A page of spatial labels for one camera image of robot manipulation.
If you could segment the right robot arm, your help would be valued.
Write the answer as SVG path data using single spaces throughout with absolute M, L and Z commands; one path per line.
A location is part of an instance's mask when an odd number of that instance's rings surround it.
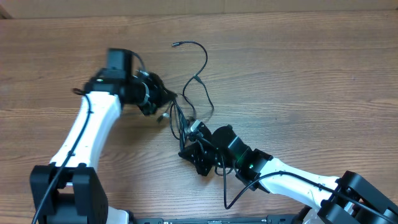
M 191 162 L 197 173 L 210 169 L 235 171 L 245 187 L 231 202 L 230 209 L 247 190 L 284 195 L 304 208 L 292 223 L 397 223 L 397 205 L 361 175 L 346 171 L 341 177 L 317 175 L 294 168 L 259 149 L 251 149 L 235 134 L 232 126 L 211 132 L 196 121 L 180 132 L 179 156 Z

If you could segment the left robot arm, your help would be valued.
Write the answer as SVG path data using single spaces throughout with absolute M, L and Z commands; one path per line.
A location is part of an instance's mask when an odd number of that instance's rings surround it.
M 139 57 L 131 50 L 108 49 L 105 67 L 82 89 L 73 89 L 81 96 L 81 106 L 65 142 L 49 164 L 37 165 L 30 173 L 33 223 L 136 222 L 129 210 L 109 205 L 97 169 L 125 105 L 136 105 L 149 116 L 177 97 L 143 63 L 133 69 L 133 60 Z

